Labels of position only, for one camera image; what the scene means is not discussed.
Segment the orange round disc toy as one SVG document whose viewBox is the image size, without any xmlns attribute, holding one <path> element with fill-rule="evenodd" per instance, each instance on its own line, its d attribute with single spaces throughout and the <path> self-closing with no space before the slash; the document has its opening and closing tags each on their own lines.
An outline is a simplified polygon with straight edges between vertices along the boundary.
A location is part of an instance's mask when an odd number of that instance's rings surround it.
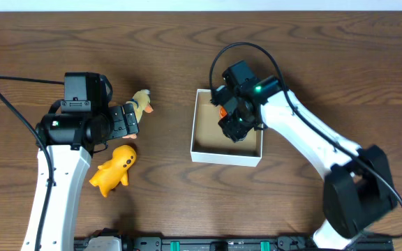
<svg viewBox="0 0 402 251">
<path fill-rule="evenodd" d="M 219 109 L 219 115 L 221 118 L 224 118 L 225 116 L 228 115 L 228 113 L 226 112 L 226 110 L 222 107 Z"/>
</svg>

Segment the yellow plush duck toy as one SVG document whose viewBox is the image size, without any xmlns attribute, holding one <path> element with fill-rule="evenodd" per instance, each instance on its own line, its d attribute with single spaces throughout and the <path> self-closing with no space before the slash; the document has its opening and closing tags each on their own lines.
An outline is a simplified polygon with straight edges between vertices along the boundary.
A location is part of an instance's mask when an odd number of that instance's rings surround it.
<svg viewBox="0 0 402 251">
<path fill-rule="evenodd" d="M 126 102 L 126 104 L 133 106 L 137 123 L 140 122 L 144 112 L 149 114 L 154 110 L 151 106 L 150 93 L 151 91 L 149 89 L 142 89 L 137 91 L 134 96 Z"/>
</svg>

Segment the orange rubber dog toy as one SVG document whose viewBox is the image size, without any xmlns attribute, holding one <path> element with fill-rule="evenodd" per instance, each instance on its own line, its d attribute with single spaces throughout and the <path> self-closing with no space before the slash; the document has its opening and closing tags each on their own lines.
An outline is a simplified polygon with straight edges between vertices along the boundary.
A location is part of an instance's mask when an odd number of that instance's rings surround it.
<svg viewBox="0 0 402 251">
<path fill-rule="evenodd" d="M 137 153 L 129 145 L 117 147 L 112 158 L 98 166 L 97 172 L 89 180 L 90 184 L 98 187 L 104 197 L 108 197 L 111 190 L 119 184 L 128 186 L 128 170 L 137 160 Z"/>
</svg>

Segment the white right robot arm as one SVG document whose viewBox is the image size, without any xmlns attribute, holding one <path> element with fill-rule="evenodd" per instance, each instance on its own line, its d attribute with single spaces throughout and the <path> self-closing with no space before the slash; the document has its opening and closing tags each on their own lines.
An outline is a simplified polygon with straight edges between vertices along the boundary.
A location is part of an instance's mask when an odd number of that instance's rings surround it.
<svg viewBox="0 0 402 251">
<path fill-rule="evenodd" d="M 343 250 L 400 202 L 385 152 L 346 139 L 305 108 L 275 76 L 224 75 L 211 90 L 211 102 L 225 110 L 218 122 L 234 142 L 249 130 L 269 128 L 288 140 L 324 181 L 326 220 L 312 237 L 320 249 Z"/>
</svg>

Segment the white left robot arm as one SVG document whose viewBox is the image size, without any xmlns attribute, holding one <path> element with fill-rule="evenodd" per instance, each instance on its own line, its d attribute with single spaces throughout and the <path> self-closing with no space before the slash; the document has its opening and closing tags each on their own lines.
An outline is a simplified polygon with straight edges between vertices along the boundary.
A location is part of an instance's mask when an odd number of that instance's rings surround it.
<svg viewBox="0 0 402 251">
<path fill-rule="evenodd" d="M 73 250 L 82 185 L 94 147 L 137 133 L 131 104 L 58 100 L 33 129 L 38 181 L 23 250 Z"/>
</svg>

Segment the white cardboard box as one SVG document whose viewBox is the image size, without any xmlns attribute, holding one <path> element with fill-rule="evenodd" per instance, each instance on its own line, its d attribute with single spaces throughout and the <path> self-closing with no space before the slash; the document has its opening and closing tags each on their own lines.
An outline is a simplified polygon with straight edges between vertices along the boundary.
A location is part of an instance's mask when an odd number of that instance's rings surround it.
<svg viewBox="0 0 402 251">
<path fill-rule="evenodd" d="M 211 91 L 198 89 L 191 135 L 191 160 L 219 165 L 256 167 L 262 159 L 263 132 L 251 130 L 234 143 L 220 126 L 220 108 L 210 103 Z"/>
</svg>

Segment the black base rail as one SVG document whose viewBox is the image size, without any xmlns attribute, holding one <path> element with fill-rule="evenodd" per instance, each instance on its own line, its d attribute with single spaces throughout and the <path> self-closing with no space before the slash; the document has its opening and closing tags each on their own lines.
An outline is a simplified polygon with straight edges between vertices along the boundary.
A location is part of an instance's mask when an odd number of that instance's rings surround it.
<svg viewBox="0 0 402 251">
<path fill-rule="evenodd" d="M 307 236 L 275 238 L 132 238 L 115 229 L 95 231 L 86 238 L 74 240 L 74 250 L 119 251 L 321 251 Z"/>
</svg>

